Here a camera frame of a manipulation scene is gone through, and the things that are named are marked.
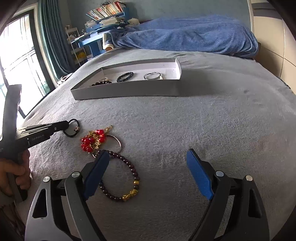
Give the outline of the person's left hand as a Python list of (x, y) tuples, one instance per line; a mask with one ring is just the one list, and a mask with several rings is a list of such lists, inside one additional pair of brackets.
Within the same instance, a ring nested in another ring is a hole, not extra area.
[(16, 184), (20, 186), (22, 190), (28, 190), (31, 186), (31, 170), (29, 168), (30, 163), (30, 152), (25, 150), (22, 153), (23, 163), (21, 165), (8, 160), (1, 158), (0, 161), (0, 170), (1, 170), (1, 192), (6, 196), (12, 196), (13, 191), (9, 184), (8, 173), (16, 175)]

